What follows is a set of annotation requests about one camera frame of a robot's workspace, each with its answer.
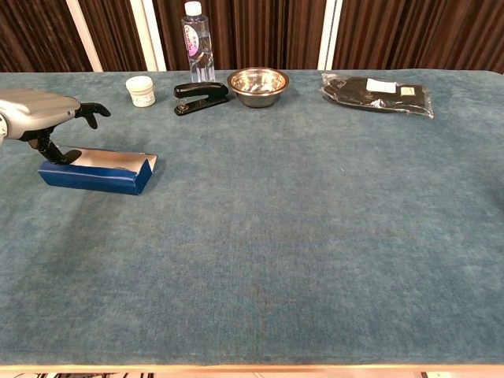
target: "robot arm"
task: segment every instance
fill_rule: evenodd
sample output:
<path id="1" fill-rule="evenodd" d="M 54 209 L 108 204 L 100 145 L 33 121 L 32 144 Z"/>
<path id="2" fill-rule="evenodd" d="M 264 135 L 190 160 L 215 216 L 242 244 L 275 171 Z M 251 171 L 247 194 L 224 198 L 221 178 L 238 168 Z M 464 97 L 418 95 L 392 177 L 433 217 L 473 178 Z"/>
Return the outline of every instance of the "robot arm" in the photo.
<path id="1" fill-rule="evenodd" d="M 59 124 L 80 117 L 96 129 L 95 113 L 110 116 L 105 106 L 95 102 L 81 104 L 71 97 L 34 89 L 3 90 L 0 91 L 0 143 L 4 138 L 28 142 L 50 162 L 70 164 L 80 156 L 80 151 L 63 154 L 50 140 L 50 134 Z"/>

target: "stainless steel bowl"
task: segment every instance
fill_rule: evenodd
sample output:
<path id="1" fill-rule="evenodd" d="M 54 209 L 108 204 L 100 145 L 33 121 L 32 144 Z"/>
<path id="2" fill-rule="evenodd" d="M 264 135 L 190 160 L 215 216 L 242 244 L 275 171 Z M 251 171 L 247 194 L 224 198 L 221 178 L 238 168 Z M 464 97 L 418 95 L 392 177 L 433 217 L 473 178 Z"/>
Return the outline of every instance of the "stainless steel bowl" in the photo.
<path id="1" fill-rule="evenodd" d="M 273 105 L 289 85 L 283 72 L 263 67 L 240 69 L 228 76 L 228 86 L 239 100 L 250 108 Z"/>

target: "black stapler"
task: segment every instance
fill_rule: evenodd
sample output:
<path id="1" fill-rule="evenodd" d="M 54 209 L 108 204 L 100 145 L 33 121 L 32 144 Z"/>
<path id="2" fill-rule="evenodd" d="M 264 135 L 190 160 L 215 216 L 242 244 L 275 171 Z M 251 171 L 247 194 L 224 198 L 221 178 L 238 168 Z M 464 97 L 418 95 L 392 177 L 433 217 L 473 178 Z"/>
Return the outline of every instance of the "black stapler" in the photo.
<path id="1" fill-rule="evenodd" d="M 229 101 L 228 88 L 222 83 L 203 82 L 180 84 L 173 88 L 173 95 L 177 98 L 207 96 L 193 102 L 180 103 L 175 109 L 177 116 L 197 112 Z"/>

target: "curtain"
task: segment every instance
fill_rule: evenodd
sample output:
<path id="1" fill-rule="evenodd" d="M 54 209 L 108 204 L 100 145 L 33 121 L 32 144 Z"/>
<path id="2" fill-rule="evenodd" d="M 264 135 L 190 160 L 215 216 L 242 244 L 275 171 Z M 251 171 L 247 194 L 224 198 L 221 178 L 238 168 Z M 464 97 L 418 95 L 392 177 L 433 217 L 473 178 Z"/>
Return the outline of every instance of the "curtain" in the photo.
<path id="1" fill-rule="evenodd" d="M 504 72 L 502 0 L 345 0 L 333 69 Z"/>
<path id="2" fill-rule="evenodd" d="M 79 0 L 103 71 L 146 71 L 128 0 Z"/>
<path id="3" fill-rule="evenodd" d="M 182 1 L 154 0 L 168 70 L 189 69 Z M 216 69 L 316 69 L 325 0 L 202 0 Z"/>
<path id="4" fill-rule="evenodd" d="M 2 72 L 92 71 L 65 0 L 0 0 Z"/>

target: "blue box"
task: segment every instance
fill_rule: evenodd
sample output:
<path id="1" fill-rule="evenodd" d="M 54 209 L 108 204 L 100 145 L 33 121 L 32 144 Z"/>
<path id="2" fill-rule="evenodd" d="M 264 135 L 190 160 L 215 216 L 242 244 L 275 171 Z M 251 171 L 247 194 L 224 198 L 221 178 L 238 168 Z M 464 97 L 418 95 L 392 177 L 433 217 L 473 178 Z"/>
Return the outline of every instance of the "blue box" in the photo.
<path id="1" fill-rule="evenodd" d="M 82 155 L 69 165 L 44 161 L 43 180 L 55 187 L 140 195 L 149 182 L 157 155 L 75 147 Z"/>

